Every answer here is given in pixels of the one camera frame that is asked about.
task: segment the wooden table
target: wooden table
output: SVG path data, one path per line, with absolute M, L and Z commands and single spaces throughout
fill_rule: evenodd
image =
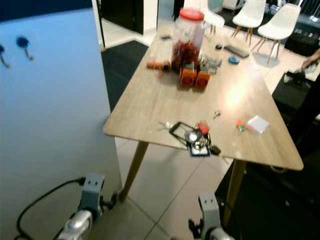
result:
M 227 202 L 231 207 L 236 201 L 247 162 L 301 170 L 303 162 L 287 131 L 268 88 L 257 70 L 253 58 L 242 59 L 239 65 L 228 62 L 231 55 L 216 50 L 216 44 L 233 44 L 246 50 L 246 44 L 233 38 L 214 35 L 204 38 L 201 50 L 223 63 L 203 91 L 180 87 L 174 72 L 155 77 L 146 68 L 147 61 L 164 61 L 171 57 L 172 41 L 162 41 L 160 36 L 173 34 L 168 27 L 161 28 L 147 50 L 123 95 L 104 125 L 109 136 L 137 140 L 138 145 L 119 200 L 123 201 L 136 177 L 148 144 L 158 144 L 183 149 L 185 146 L 168 131 L 159 131 L 161 122 L 185 122 L 195 126 L 206 120 L 210 126 L 212 143 L 221 149 L 221 155 L 233 158 L 234 166 L 229 185 Z M 214 112 L 220 117 L 214 119 Z M 244 122 L 259 115 L 270 123 L 259 135 L 244 131 L 239 134 L 237 120 Z M 223 225 L 228 224 L 230 212 L 225 211 Z

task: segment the black cable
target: black cable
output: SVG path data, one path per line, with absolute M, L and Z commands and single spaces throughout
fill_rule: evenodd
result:
M 231 207 L 231 206 L 229 205 L 229 203 L 227 203 L 227 202 L 222 202 L 222 204 L 224 204 L 225 206 L 227 206 L 228 209 L 230 210 L 230 213 L 231 213 L 231 215 L 232 215 L 232 217 L 233 217 L 233 219 L 234 219 L 234 221 L 235 221 L 236 228 L 238 229 L 238 232 L 239 232 L 239 235 L 240 235 L 240 240 L 242 240 L 242 234 L 241 234 L 240 226 L 239 226 L 239 224 L 238 224 L 237 218 L 236 218 L 236 216 L 235 216 L 235 214 L 234 214 L 234 211 L 233 211 L 232 207 Z
M 42 196 L 38 197 L 36 200 L 34 200 L 32 203 L 30 203 L 19 215 L 17 221 L 16 221 L 16 229 L 19 232 L 19 235 L 16 236 L 13 240 L 19 240 L 19 239 L 25 239 L 25 240 L 34 240 L 26 231 L 24 231 L 21 227 L 21 220 L 23 218 L 23 216 L 25 215 L 25 213 L 32 208 L 36 203 L 38 203 L 39 201 L 41 201 L 42 199 L 46 198 L 48 195 L 52 194 L 53 192 L 57 191 L 58 189 L 69 185 L 69 184 L 73 184 L 73 183 L 78 183 L 79 185 L 84 185 L 86 178 L 85 177 L 80 177 L 74 180 L 70 180 L 70 181 L 66 181 L 62 184 L 60 184 L 59 186 L 56 186 L 55 188 L 53 188 L 52 190 L 48 191 L 47 193 L 43 194 Z

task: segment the red lid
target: red lid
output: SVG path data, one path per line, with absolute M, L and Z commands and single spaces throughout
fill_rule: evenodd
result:
M 179 17 L 192 22 L 201 22 L 205 19 L 205 15 L 201 11 L 192 8 L 181 8 Z

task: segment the hook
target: hook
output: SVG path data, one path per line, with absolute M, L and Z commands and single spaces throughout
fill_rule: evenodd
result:
M 0 45 L 0 58 L 1 58 L 1 62 L 3 63 L 3 65 L 6 66 L 6 68 L 9 69 L 9 68 L 11 67 L 11 65 L 10 65 L 9 63 L 6 63 L 4 57 L 2 56 L 2 54 L 3 54 L 4 52 L 5 52 L 5 48 L 4 48 L 2 45 Z
M 26 38 L 23 37 L 23 36 L 18 37 L 18 38 L 16 39 L 16 44 L 17 44 L 20 48 L 24 49 L 25 55 L 26 55 L 26 57 L 27 57 L 30 61 L 33 61 L 33 60 L 35 59 L 34 56 L 30 56 L 30 55 L 29 55 L 28 48 L 30 47 L 30 42 L 28 41 L 28 39 L 26 39 Z

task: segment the glass jar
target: glass jar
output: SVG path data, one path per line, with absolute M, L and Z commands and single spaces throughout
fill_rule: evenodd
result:
M 183 64 L 197 65 L 204 38 L 205 15 L 192 8 L 182 8 L 175 21 L 171 67 L 179 72 Z

